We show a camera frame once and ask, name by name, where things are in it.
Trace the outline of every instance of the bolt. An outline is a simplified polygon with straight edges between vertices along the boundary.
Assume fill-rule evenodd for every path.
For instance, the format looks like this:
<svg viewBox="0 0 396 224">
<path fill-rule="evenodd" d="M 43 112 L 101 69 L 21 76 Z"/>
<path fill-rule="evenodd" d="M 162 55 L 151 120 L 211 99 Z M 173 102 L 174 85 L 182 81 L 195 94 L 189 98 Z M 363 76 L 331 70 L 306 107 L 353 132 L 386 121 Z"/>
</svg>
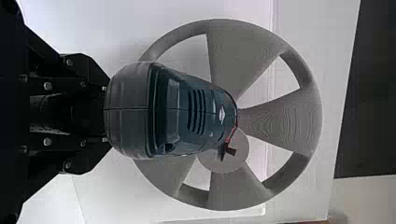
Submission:
<svg viewBox="0 0 396 224">
<path fill-rule="evenodd" d="M 73 61 L 71 59 L 67 59 L 66 60 L 66 65 L 70 66 L 70 67 L 73 66 Z"/>
<path fill-rule="evenodd" d="M 45 82 L 45 83 L 44 83 L 44 90 L 46 90 L 46 91 L 52 91 L 52 83 L 50 83 L 50 82 Z"/>
<path fill-rule="evenodd" d="M 87 87 L 87 83 L 85 83 L 85 81 L 82 81 L 79 83 L 79 86 L 82 88 L 86 88 Z"/>
<path fill-rule="evenodd" d="M 26 74 L 19 75 L 18 80 L 20 82 L 27 82 L 28 81 L 28 76 Z"/>
<path fill-rule="evenodd" d="M 72 168 L 72 164 L 73 163 L 71 161 L 66 161 L 64 163 L 64 170 L 68 170 L 68 169 Z"/>
<path fill-rule="evenodd" d="M 43 144 L 44 146 L 49 147 L 50 145 L 52 145 L 52 139 L 48 137 L 44 138 Z"/>
<path fill-rule="evenodd" d="M 27 146 L 20 146 L 20 152 L 21 153 L 27 153 L 28 152 Z"/>
<path fill-rule="evenodd" d="M 87 146 L 87 140 L 82 140 L 82 141 L 79 143 L 79 145 L 80 145 L 81 147 Z"/>
</svg>

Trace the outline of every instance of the fan ring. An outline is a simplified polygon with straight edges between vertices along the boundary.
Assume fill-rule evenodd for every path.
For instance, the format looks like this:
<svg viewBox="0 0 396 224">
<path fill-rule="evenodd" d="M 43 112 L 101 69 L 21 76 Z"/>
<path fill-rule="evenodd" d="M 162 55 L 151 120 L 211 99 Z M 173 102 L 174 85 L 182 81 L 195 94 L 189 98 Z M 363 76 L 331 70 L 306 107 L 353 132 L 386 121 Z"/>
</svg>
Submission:
<svg viewBox="0 0 396 224">
<path fill-rule="evenodd" d="M 163 55 L 167 50 L 172 48 L 177 43 L 186 40 L 188 38 L 191 38 L 193 36 L 208 34 L 211 29 L 212 30 L 216 29 L 216 26 L 222 22 L 233 23 L 235 29 L 238 29 L 238 26 L 240 25 L 256 26 L 244 21 L 218 20 L 218 19 L 188 23 L 176 28 L 175 30 L 167 33 L 166 35 L 158 39 L 142 55 L 140 61 L 157 61 L 161 57 L 161 55 Z M 287 44 L 279 36 L 274 35 L 265 29 L 263 30 L 268 32 L 268 34 L 272 36 L 277 42 L 282 43 L 282 45 L 286 46 L 284 51 L 279 56 L 286 62 L 290 70 L 296 76 L 300 88 L 303 90 L 309 90 L 310 94 L 313 94 L 315 96 L 317 103 L 319 105 L 317 111 L 320 116 L 319 118 L 320 120 L 318 121 L 318 129 L 320 130 L 321 103 L 320 103 L 317 84 L 313 79 L 309 68 L 307 67 L 307 65 L 305 64 L 304 60 L 299 55 L 299 53 L 296 50 L 294 50 L 289 44 Z M 318 144 L 318 136 L 316 136 L 316 138 L 317 139 L 314 139 L 314 141 L 316 141 L 315 145 Z M 268 200 L 274 198 L 277 194 L 282 192 L 284 189 L 286 189 L 288 186 L 290 186 L 300 176 L 300 174 L 304 171 L 305 167 L 309 163 L 314 151 L 315 150 L 312 150 L 311 153 L 306 155 L 293 153 L 291 157 L 288 159 L 288 161 L 275 174 L 273 174 L 266 180 L 262 181 L 262 185 L 269 192 L 269 194 L 265 197 L 265 199 L 253 203 L 228 204 L 227 208 L 224 209 L 223 208 L 217 208 L 217 209 L 210 208 L 210 209 L 220 210 L 220 211 L 239 210 L 267 202 Z M 183 203 L 208 209 L 205 204 L 209 195 L 209 191 L 207 190 L 197 189 L 195 187 L 186 184 L 181 184 L 181 187 L 179 188 L 177 194 L 170 194 L 170 193 L 166 193 L 166 194 Z"/>
</svg>

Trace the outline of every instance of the black metal mount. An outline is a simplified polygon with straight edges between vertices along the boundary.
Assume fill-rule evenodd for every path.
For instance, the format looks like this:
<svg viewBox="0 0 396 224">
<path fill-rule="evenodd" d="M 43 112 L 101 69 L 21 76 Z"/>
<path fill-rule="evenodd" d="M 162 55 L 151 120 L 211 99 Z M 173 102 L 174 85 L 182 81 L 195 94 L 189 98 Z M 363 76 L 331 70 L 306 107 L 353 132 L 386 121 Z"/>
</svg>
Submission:
<svg viewBox="0 0 396 224">
<path fill-rule="evenodd" d="M 57 174 L 89 172 L 111 149 L 103 102 L 108 76 L 84 54 L 60 55 L 0 1 L 0 223 Z"/>
</svg>

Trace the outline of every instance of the fan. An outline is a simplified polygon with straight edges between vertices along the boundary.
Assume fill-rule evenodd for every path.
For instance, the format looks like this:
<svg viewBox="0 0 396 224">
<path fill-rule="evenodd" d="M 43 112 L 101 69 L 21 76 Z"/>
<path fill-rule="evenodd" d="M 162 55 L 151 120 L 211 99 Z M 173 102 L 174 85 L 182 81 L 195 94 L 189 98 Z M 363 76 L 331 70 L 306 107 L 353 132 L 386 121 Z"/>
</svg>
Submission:
<svg viewBox="0 0 396 224">
<path fill-rule="evenodd" d="M 152 64 L 148 62 L 157 61 L 161 55 L 175 44 L 197 35 L 206 35 L 207 37 L 211 85 L 205 84 L 198 78 L 183 77 L 185 75 L 178 71 L 164 68 L 162 65 L 156 65 L 154 68 L 148 65 Z M 238 109 L 237 111 L 235 108 L 235 113 L 227 117 L 233 107 L 236 106 L 234 101 L 255 82 L 278 56 L 289 66 L 297 78 L 300 89 L 268 103 Z M 144 76 L 130 76 L 131 74 L 140 73 L 155 73 L 158 74 L 158 78 L 150 79 Z M 140 85 L 132 91 L 128 91 L 125 83 L 127 81 L 131 82 L 131 80 L 133 82 L 148 83 L 148 85 L 152 83 L 167 83 L 166 85 L 169 87 L 177 89 L 176 95 L 180 94 L 182 87 L 171 81 L 172 78 L 163 81 L 169 76 L 175 79 L 183 77 L 183 80 L 198 83 L 194 84 L 194 88 L 197 90 L 199 89 L 198 87 L 201 87 L 201 89 L 219 92 L 221 97 L 223 97 L 222 107 L 217 113 L 216 106 L 214 106 L 216 113 L 213 116 L 219 115 L 221 124 L 223 124 L 223 119 L 231 118 L 229 119 L 231 128 L 217 150 L 199 150 L 198 153 L 192 152 L 177 154 L 173 157 L 160 156 L 153 157 L 151 160 L 142 160 L 146 151 L 139 152 L 136 148 L 149 147 L 145 145 L 146 143 L 139 142 L 136 139 L 147 130 L 136 129 L 135 127 L 143 127 L 144 123 L 147 122 L 148 126 L 150 126 L 153 125 L 150 122 L 156 124 L 155 122 L 158 123 L 162 119 L 166 119 L 169 122 L 169 118 L 159 119 L 158 116 L 161 114 L 157 114 L 156 121 L 150 121 L 144 116 L 140 117 L 141 119 L 137 119 L 137 116 L 128 117 L 129 115 L 125 113 L 119 113 L 115 116 L 114 105 L 112 104 L 119 102 L 120 99 L 123 99 L 122 101 L 127 99 L 128 102 L 124 102 L 124 104 L 134 104 L 134 106 L 141 104 L 143 107 L 147 107 L 145 103 L 150 102 L 150 100 L 146 101 L 146 99 L 151 96 L 137 97 L 137 95 L 142 91 L 147 92 L 148 87 Z M 157 94 L 158 97 L 163 97 L 163 95 L 172 94 L 169 92 L 169 90 L 165 90 L 164 94 Z M 244 21 L 196 21 L 176 28 L 149 47 L 140 58 L 140 63 L 127 65 L 122 68 L 110 81 L 106 94 L 105 104 L 108 107 L 105 108 L 105 125 L 111 145 L 121 153 L 133 157 L 142 174 L 163 193 L 183 203 L 209 210 L 230 211 L 244 209 L 274 198 L 292 184 L 303 172 L 315 152 L 320 136 L 322 114 L 318 87 L 304 60 L 295 49 L 277 35 Z M 208 99 L 205 98 L 206 91 L 189 91 L 186 95 L 189 98 L 189 102 L 186 104 L 191 107 L 195 105 L 196 111 L 206 112 L 206 99 Z M 178 102 L 175 106 L 177 108 L 183 106 L 179 104 L 183 103 Z M 177 114 L 178 117 L 183 117 L 183 114 L 186 114 L 186 120 L 189 120 L 188 125 L 191 123 L 195 124 L 190 120 L 190 116 L 194 116 L 191 110 L 180 109 L 177 113 L 179 113 Z M 198 118 L 198 120 L 203 119 L 203 122 L 205 122 L 206 117 L 204 115 L 201 117 L 197 116 L 201 115 L 195 113 L 195 117 L 192 120 L 197 120 Z M 121 122 L 122 119 L 130 119 L 129 122 L 134 127 L 131 128 L 128 123 Z M 198 132 L 202 134 L 204 127 L 201 126 L 201 121 L 198 123 Z M 128 133 L 129 138 L 122 136 L 122 134 L 125 135 L 126 133 Z M 280 170 L 261 182 L 246 163 L 249 151 L 246 135 L 285 148 L 292 151 L 293 154 Z M 189 144 L 185 144 L 183 147 L 188 149 Z M 167 143 L 161 146 L 159 154 L 164 155 L 174 149 L 175 147 L 172 144 L 169 145 Z M 205 168 L 211 171 L 209 191 L 197 189 L 183 183 L 195 160 L 199 160 Z"/>
</svg>

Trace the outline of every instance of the white wall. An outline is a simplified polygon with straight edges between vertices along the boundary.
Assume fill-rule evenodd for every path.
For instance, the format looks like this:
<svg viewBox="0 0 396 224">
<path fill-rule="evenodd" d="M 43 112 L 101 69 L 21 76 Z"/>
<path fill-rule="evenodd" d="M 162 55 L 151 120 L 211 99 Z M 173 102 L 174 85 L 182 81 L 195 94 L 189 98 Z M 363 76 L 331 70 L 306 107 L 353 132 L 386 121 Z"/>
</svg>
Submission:
<svg viewBox="0 0 396 224">
<path fill-rule="evenodd" d="M 268 6 L 259 1 L 124 1 L 124 7 L 109 4 L 108 1 L 94 1 L 95 6 L 82 1 L 22 1 L 22 10 L 26 22 L 47 42 L 60 52 L 83 52 L 91 55 L 104 70 L 113 75 L 126 63 L 138 59 L 145 48 L 164 32 L 181 23 L 207 18 L 234 18 L 254 22 L 268 27 L 264 20 Z M 290 42 L 305 58 L 319 84 L 324 102 L 324 127 L 318 152 L 309 164 L 306 172 L 285 192 L 267 203 L 266 216 L 223 219 L 219 223 L 268 223 L 294 220 L 323 219 L 327 216 L 331 194 L 332 172 L 341 117 L 347 88 L 347 75 L 350 65 L 353 37 L 358 16 L 359 0 L 334 1 L 286 1 L 276 2 L 275 31 Z M 202 41 L 189 51 L 200 49 Z M 191 71 L 207 74 L 207 66 L 194 68 L 191 59 L 178 55 L 168 61 L 181 60 L 179 66 L 190 63 Z M 282 63 L 275 64 L 276 96 L 296 88 L 290 71 Z M 251 103 L 258 99 L 257 92 L 252 91 L 246 99 Z M 277 170 L 289 154 L 284 150 L 273 148 L 269 155 L 270 172 Z M 83 223 L 75 212 L 79 202 L 87 223 L 148 223 L 152 216 L 166 217 L 167 211 L 177 207 L 175 200 L 166 198 L 137 171 L 135 165 L 111 151 L 92 173 L 74 178 L 79 186 L 78 198 L 75 192 L 65 192 L 72 203 L 63 207 L 42 206 L 43 202 L 54 199 L 63 201 L 58 193 L 60 189 L 70 186 L 70 180 L 59 180 L 51 192 L 42 192 L 39 201 L 31 201 L 24 211 L 22 219 L 35 220 L 32 217 L 54 215 L 47 223 L 59 223 L 58 220 Z M 146 202 L 146 212 L 139 210 Z M 152 209 L 152 206 L 163 209 Z M 173 217 L 200 218 L 201 215 L 186 207 L 174 210 Z M 213 220 L 194 223 L 214 223 Z"/>
<path fill-rule="evenodd" d="M 334 224 L 396 222 L 396 175 L 337 179 L 330 213 Z"/>
</svg>

